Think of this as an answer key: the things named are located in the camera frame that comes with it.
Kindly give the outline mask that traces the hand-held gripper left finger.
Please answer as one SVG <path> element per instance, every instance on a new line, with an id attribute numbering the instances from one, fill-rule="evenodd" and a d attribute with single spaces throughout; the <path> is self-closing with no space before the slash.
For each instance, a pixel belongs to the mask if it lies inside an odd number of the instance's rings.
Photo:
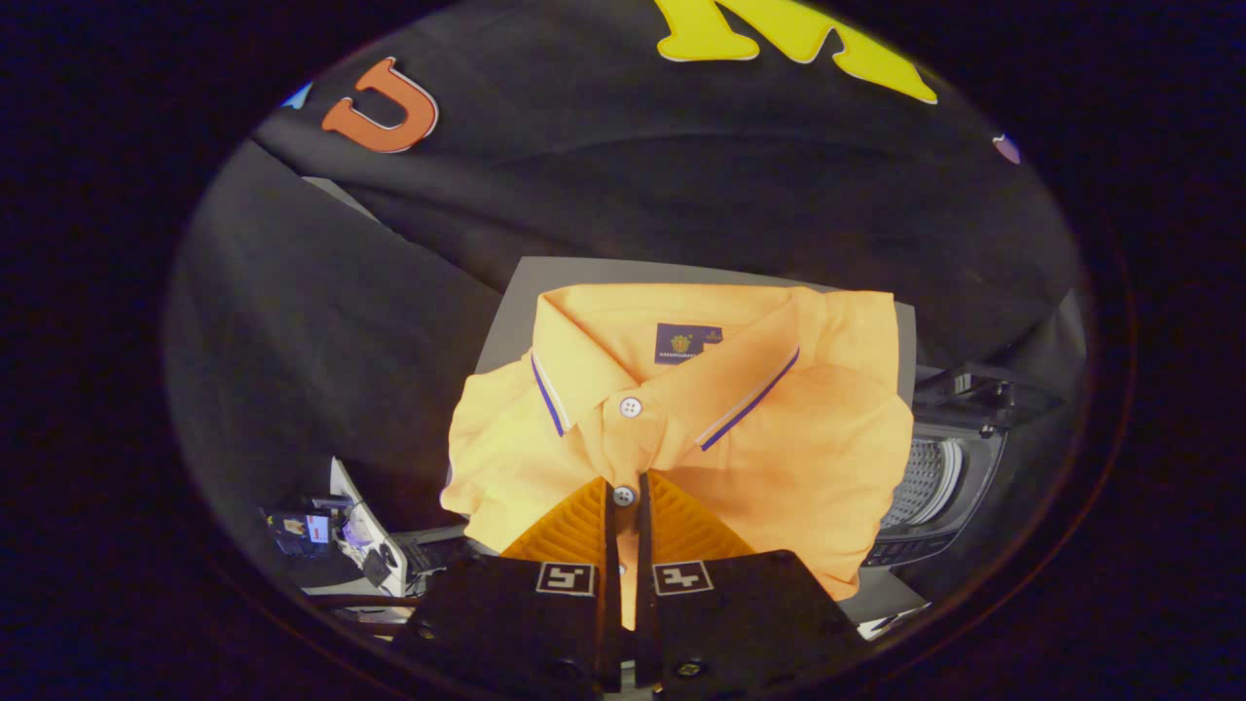
<path id="1" fill-rule="evenodd" d="M 621 573 L 611 487 L 574 491 L 498 555 L 434 573 L 391 649 L 501 697 L 621 689 Z"/>

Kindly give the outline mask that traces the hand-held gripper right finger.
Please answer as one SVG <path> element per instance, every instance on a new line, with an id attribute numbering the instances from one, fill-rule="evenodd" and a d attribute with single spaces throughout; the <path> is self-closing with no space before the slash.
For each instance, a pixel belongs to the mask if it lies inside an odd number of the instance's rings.
<path id="1" fill-rule="evenodd" d="M 867 644 L 786 549 L 753 547 L 660 474 L 638 504 L 635 682 L 657 697 L 787 697 Z"/>

